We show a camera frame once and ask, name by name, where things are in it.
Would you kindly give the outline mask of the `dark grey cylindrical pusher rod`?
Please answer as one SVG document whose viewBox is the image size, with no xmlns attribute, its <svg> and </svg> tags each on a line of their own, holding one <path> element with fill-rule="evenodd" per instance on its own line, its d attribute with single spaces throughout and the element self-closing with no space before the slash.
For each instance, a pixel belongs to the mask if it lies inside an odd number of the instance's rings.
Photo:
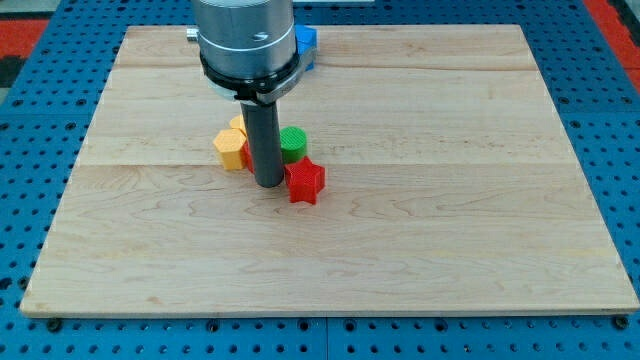
<svg viewBox="0 0 640 360">
<path fill-rule="evenodd" d="M 241 104 L 248 136 L 254 177 L 264 188 L 278 186 L 284 179 L 277 104 Z"/>
</svg>

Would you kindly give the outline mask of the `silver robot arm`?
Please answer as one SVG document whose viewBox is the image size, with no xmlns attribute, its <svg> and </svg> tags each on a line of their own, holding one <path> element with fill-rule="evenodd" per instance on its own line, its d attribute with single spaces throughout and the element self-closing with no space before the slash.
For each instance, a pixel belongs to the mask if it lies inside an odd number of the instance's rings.
<svg viewBox="0 0 640 360">
<path fill-rule="evenodd" d="M 289 0 L 193 0 L 200 61 L 209 85 L 241 104 L 256 183 L 284 178 L 277 99 L 263 100 L 299 64 Z"/>
</svg>

